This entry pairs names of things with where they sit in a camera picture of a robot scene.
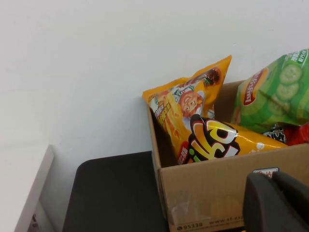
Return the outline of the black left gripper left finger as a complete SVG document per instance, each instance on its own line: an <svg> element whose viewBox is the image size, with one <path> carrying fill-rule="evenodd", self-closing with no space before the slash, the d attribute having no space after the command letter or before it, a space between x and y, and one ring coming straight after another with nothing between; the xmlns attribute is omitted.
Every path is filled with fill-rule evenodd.
<svg viewBox="0 0 309 232"><path fill-rule="evenodd" d="M307 232L309 205L289 203L272 177L252 173L246 179L243 221L247 232Z"/></svg>

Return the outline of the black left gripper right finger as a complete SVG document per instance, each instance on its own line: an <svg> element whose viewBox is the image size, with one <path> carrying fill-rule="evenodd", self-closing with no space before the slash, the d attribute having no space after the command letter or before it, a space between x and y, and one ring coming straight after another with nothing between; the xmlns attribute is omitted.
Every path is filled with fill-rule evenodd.
<svg viewBox="0 0 309 232"><path fill-rule="evenodd" d="M309 204L308 186L284 172L275 172L272 179L283 192L289 203L293 205Z"/></svg>

